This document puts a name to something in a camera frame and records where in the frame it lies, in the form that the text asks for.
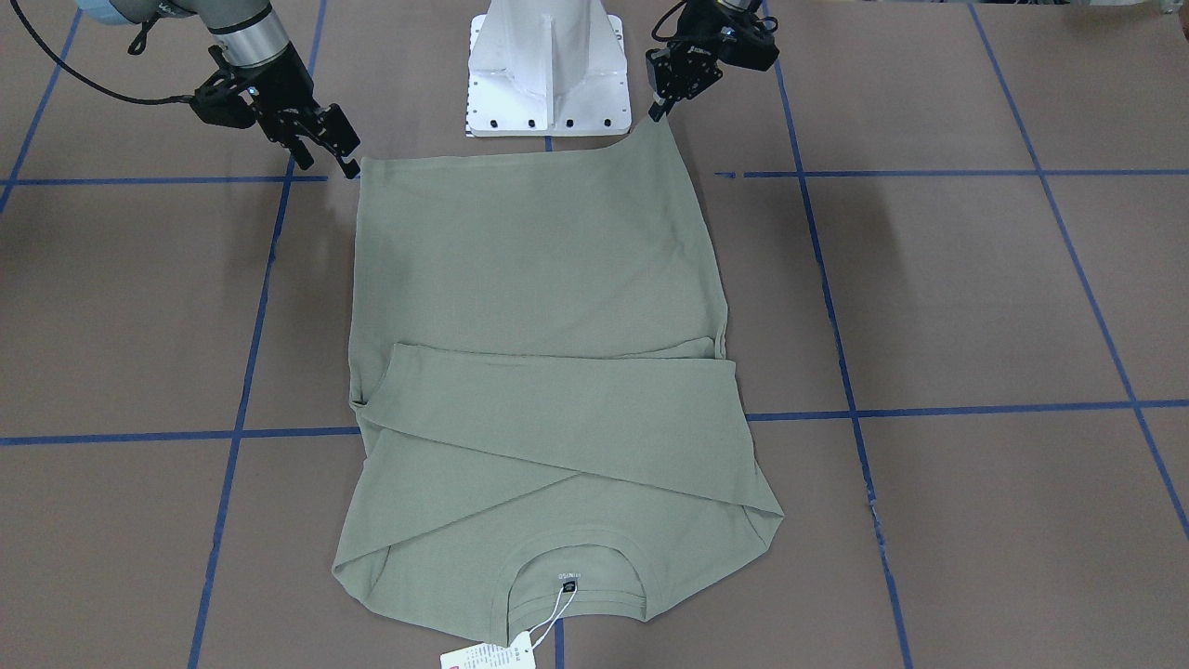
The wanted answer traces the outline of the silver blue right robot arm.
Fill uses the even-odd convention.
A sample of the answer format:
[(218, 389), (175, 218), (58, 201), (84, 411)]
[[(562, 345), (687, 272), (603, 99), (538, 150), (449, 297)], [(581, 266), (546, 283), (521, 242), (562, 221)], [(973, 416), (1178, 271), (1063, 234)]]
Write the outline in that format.
[(80, 1), (84, 15), (107, 25), (137, 25), (130, 53), (139, 55), (161, 19), (197, 17), (212, 34), (208, 52), (216, 71), (194, 93), (170, 97), (187, 103), (203, 124), (259, 127), (268, 140), (292, 154), (301, 169), (314, 164), (306, 147), (327, 150), (344, 177), (360, 166), (351, 157), (359, 137), (335, 103), (319, 105), (313, 77), (270, 1)]

